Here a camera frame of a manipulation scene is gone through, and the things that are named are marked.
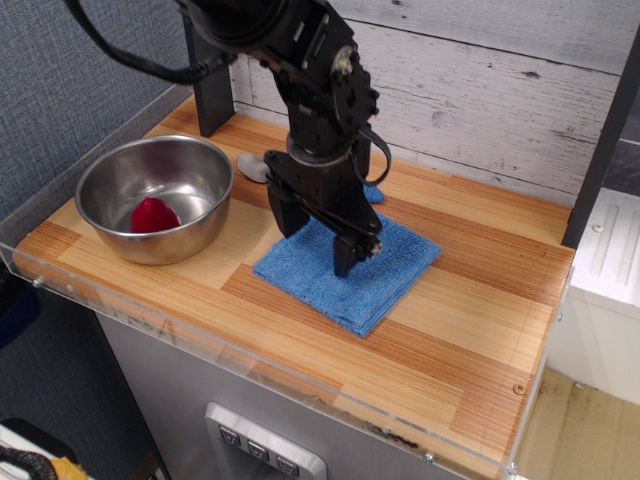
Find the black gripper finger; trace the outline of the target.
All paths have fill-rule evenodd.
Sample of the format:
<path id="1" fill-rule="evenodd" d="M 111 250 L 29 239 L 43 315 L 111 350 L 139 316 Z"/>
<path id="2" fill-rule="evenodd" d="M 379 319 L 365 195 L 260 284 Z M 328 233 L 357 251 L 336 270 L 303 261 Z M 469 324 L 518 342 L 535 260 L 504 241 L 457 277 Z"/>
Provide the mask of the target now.
<path id="1" fill-rule="evenodd" d="M 333 242 L 334 274 L 345 278 L 350 270 L 359 262 L 367 258 L 364 238 L 353 232 L 337 235 Z"/>
<path id="2" fill-rule="evenodd" d="M 268 199 L 280 232 L 289 238 L 309 221 L 309 214 L 300 206 L 295 193 L 288 187 L 268 183 Z"/>

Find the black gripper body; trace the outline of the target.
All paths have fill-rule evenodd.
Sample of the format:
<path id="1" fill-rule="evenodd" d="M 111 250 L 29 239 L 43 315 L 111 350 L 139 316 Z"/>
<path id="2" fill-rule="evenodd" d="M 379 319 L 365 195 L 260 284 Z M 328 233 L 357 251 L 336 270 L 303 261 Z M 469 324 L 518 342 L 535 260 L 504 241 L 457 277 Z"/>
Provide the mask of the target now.
<path id="1" fill-rule="evenodd" d="M 290 188 L 310 218 L 323 223 L 336 236 L 344 232 L 361 235 L 367 257 L 373 257 L 381 251 L 378 235 L 382 223 L 363 191 L 370 153 L 368 144 L 355 144 L 341 157 L 312 164 L 305 151 L 269 151 L 264 157 L 269 169 L 267 183 Z"/>

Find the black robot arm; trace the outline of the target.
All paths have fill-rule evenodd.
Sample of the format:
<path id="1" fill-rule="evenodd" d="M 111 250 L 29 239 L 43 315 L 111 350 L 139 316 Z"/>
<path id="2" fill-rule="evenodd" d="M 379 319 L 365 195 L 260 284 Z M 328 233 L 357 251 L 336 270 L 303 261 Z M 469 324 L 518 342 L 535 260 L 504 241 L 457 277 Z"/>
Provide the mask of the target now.
<path id="1" fill-rule="evenodd" d="M 246 54 L 271 71 L 286 105 L 283 152 L 264 156 L 268 197 L 285 237 L 311 218 L 332 230 L 334 273 L 345 277 L 381 249 L 382 223 L 365 198 L 379 94 L 354 32 L 326 1 L 186 1 L 195 31 L 228 58 Z"/>

